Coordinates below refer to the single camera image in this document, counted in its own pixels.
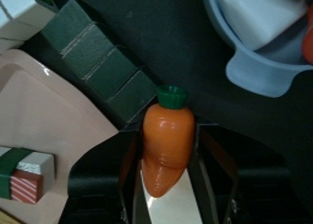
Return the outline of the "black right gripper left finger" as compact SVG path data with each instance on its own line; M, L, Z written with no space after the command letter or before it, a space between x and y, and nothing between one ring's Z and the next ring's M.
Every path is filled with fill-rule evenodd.
M126 136L126 155L122 162L121 202L124 204L125 224L152 224L141 177L141 132L124 131Z

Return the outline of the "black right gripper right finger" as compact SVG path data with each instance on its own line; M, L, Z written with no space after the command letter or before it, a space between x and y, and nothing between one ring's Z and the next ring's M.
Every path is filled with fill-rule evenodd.
M235 224L239 173L236 160L219 142L219 130L217 125L197 126L189 173L204 224Z

